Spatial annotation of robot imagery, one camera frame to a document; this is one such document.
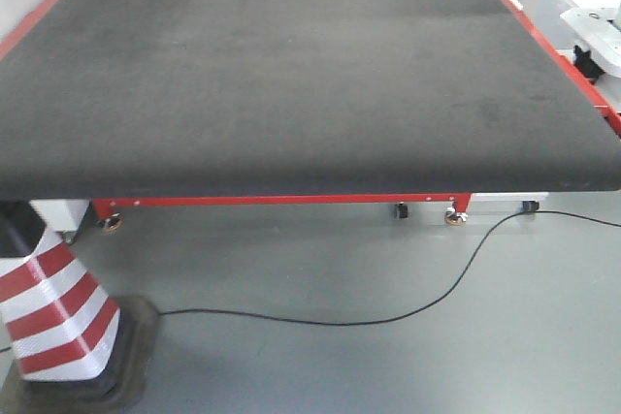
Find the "red and white striped cone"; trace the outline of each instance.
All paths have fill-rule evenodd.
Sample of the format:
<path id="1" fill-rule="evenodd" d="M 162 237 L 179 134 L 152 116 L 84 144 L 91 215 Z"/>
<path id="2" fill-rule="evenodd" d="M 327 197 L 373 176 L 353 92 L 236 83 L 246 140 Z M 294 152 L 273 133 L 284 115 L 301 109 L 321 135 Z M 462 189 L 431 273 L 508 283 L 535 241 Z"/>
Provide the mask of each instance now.
<path id="1" fill-rule="evenodd" d="M 47 228 L 32 254 L 0 258 L 0 314 L 28 381 L 90 380 L 112 354 L 119 308 Z"/>
<path id="2" fill-rule="evenodd" d="M 16 356 L 3 414 L 108 414 L 141 398 L 157 309 L 112 300 L 26 202 L 0 201 L 0 315 Z"/>

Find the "concrete floor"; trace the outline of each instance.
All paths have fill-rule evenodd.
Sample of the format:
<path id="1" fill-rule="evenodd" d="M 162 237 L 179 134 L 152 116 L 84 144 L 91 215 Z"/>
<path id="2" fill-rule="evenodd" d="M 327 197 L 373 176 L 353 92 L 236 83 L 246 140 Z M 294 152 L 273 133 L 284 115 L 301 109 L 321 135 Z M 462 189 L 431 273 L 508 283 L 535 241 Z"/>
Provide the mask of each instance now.
<path id="1" fill-rule="evenodd" d="M 621 220 L 618 193 L 552 195 L 542 208 Z M 406 221 L 383 205 L 127 209 L 116 234 L 86 229 L 74 249 L 111 294 L 161 310 L 381 319 L 441 295 L 518 205 L 473 205 L 463 228 L 444 225 L 443 209 L 411 205 Z M 620 249 L 618 229 L 520 217 L 451 297 L 407 321 L 165 317 L 145 398 L 128 412 L 621 412 Z"/>

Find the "electrical cord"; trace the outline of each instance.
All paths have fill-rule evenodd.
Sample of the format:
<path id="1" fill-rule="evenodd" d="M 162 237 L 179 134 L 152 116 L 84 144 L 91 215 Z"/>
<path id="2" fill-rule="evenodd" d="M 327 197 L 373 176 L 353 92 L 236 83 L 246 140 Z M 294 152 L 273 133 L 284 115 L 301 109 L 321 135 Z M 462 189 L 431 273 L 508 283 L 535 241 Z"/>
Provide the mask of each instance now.
<path id="1" fill-rule="evenodd" d="M 370 327 L 370 326 L 373 326 L 373 325 L 384 325 L 384 324 L 390 324 L 390 323 L 393 323 L 393 322 L 398 322 L 400 320 L 405 320 L 405 319 L 408 319 L 409 317 L 412 317 L 412 316 L 414 316 L 416 314 L 424 312 L 425 310 L 430 309 L 431 307 L 434 307 L 435 305 L 441 303 L 446 298 L 448 298 L 455 291 L 455 289 L 457 289 L 459 284 L 462 282 L 462 280 L 466 276 L 466 273 L 468 273 L 468 270 L 472 266 L 472 264 L 474 262 L 474 259 L 476 259 L 476 256 L 478 256 L 478 253 L 480 252 L 480 250 L 483 247 L 483 245 L 485 244 L 485 242 L 503 224 L 507 223 L 509 220 L 511 220 L 513 218 L 521 217 L 523 215 L 546 215 L 546 214 L 549 214 L 549 215 L 559 215 L 559 216 L 574 218 L 574 219 L 583 220 L 583 221 L 587 221 L 587 222 L 591 222 L 591 223 L 597 223 L 597 224 L 605 225 L 605 226 L 608 226 L 608 227 L 621 228 L 621 224 L 620 223 L 607 222 L 605 220 L 600 220 L 600 219 L 597 219 L 597 218 L 589 217 L 587 215 L 579 215 L 577 213 L 563 212 L 563 211 L 560 211 L 560 210 L 540 210 L 540 211 L 537 211 L 537 212 L 518 212 L 518 213 L 514 213 L 513 215 L 509 215 L 509 216 L 503 218 L 502 220 L 498 221 L 496 224 L 494 224 L 494 226 L 492 226 L 487 231 L 487 233 L 485 233 L 485 235 L 483 236 L 483 238 L 481 239 L 481 241 L 478 243 L 478 245 L 474 249 L 473 253 L 471 254 L 471 256 L 470 256 L 468 262 L 466 263 L 466 266 L 462 270 L 462 272 L 459 274 L 459 276 L 453 282 L 453 284 L 443 294 L 441 294 L 438 298 L 436 298 L 435 300 L 431 301 L 430 303 L 427 303 L 427 304 L 425 304 L 425 305 L 423 305 L 421 307 L 418 307 L 415 310 L 412 310 L 412 311 L 407 312 L 405 314 L 397 315 L 395 317 L 389 317 L 389 318 L 386 318 L 386 319 L 368 320 L 368 321 L 359 321 L 359 322 L 324 322 L 324 321 L 316 321 L 316 320 L 304 320 L 304 319 L 293 319 L 293 318 L 287 318 L 287 317 L 276 317 L 276 316 L 273 316 L 273 315 L 260 314 L 260 313 L 256 313 L 256 312 L 244 312 L 244 311 L 241 311 L 241 310 L 211 309 L 211 308 L 207 308 L 207 307 L 196 307 L 196 308 L 185 308 L 185 309 L 168 310 L 168 311 L 164 311 L 164 312 L 159 312 L 159 315 L 160 316 L 173 316 L 173 315 L 182 315 L 182 314 L 217 314 L 217 315 L 230 315 L 230 316 L 236 316 L 236 317 L 247 317 L 247 318 L 252 318 L 252 319 L 268 320 L 268 321 L 272 321 L 272 322 L 282 322 L 282 323 L 288 323 L 288 324 L 319 326 L 319 327 Z M 8 352 L 10 350 L 11 350 L 11 346 L 8 346 L 6 348 L 1 348 L 0 349 L 0 354 L 6 353 L 6 352 Z"/>

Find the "caster wheel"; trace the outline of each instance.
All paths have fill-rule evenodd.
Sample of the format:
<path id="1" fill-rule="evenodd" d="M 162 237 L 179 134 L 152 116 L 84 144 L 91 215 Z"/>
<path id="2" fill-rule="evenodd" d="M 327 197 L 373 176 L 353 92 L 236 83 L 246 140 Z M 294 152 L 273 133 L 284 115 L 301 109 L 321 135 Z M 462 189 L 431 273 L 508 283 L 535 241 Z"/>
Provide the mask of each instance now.
<path id="1" fill-rule="evenodd" d="M 395 218 L 400 220 L 406 219 L 409 217 L 409 207 L 407 204 L 398 203 L 395 205 Z"/>
<path id="2" fill-rule="evenodd" d="M 539 203 L 537 201 L 524 201 L 522 202 L 522 211 L 526 213 L 535 213 L 539 210 Z"/>
<path id="3" fill-rule="evenodd" d="M 458 212 L 454 207 L 449 207 L 444 214 L 444 221 L 453 227 L 461 227 L 466 224 L 468 220 L 468 214 L 465 212 Z"/>
<path id="4" fill-rule="evenodd" d="M 113 233 L 120 228 L 123 224 L 123 219 L 120 218 L 120 214 L 116 213 L 112 217 L 107 218 L 105 220 L 100 220 L 97 225 L 101 228 L 105 233 Z"/>
<path id="5" fill-rule="evenodd" d="M 60 232 L 60 237 L 65 244 L 72 245 L 74 242 L 76 242 L 77 234 L 78 232 Z"/>

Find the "red frame rail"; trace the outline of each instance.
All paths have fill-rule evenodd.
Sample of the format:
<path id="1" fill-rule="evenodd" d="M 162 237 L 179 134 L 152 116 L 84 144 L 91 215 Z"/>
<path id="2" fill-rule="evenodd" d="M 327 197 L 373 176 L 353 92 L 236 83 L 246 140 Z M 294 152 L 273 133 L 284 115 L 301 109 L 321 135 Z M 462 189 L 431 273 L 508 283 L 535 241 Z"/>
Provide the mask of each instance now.
<path id="1" fill-rule="evenodd" d="M 101 220 L 111 218 L 117 207 L 250 206 L 282 204 L 429 203 L 448 201 L 457 212 L 466 212 L 472 194 L 360 194 L 327 196 L 247 196 L 221 198 L 123 198 L 95 199 Z"/>

